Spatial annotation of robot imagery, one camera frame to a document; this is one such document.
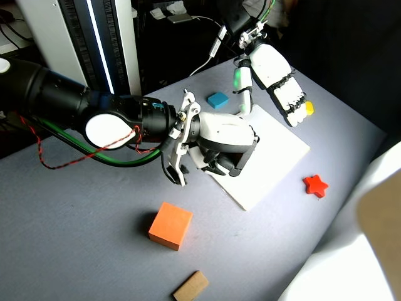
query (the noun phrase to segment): white board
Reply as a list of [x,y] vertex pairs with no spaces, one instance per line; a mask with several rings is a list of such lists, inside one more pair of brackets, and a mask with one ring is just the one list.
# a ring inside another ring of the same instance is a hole
[[259,105],[244,117],[260,141],[238,177],[211,175],[240,205],[250,210],[309,151],[310,147]]

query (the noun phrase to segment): blue block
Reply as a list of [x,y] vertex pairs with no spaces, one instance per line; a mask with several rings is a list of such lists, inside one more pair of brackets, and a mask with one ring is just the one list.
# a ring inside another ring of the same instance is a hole
[[214,109],[221,108],[227,104],[230,98],[221,92],[217,92],[207,98],[207,103]]

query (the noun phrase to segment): white light strip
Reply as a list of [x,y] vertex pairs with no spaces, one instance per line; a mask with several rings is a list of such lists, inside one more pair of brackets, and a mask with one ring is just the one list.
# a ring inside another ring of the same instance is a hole
[[103,67],[105,69],[108,87],[110,89],[110,92],[112,94],[114,94],[114,89],[113,89],[113,85],[112,85],[112,79],[110,78],[110,74],[108,72],[105,53],[103,52],[102,41],[100,41],[99,30],[98,30],[98,26],[96,24],[95,13],[93,12],[92,2],[90,0],[86,0],[86,3],[88,5],[89,15],[90,15],[90,19],[92,21],[93,31],[95,32],[96,42],[98,43],[98,48],[99,48],[99,52],[100,52],[100,58],[102,59]]

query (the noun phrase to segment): red star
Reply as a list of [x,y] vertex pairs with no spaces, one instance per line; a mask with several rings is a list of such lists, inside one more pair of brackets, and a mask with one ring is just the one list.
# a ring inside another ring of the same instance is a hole
[[320,179],[319,175],[306,177],[303,182],[306,184],[306,193],[313,193],[318,198],[325,196],[325,189],[328,188],[328,185]]

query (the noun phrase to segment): orange cube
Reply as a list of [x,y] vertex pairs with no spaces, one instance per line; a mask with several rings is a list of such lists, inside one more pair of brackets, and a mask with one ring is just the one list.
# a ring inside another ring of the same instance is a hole
[[178,251],[191,218],[191,212],[163,202],[149,229],[150,240]]

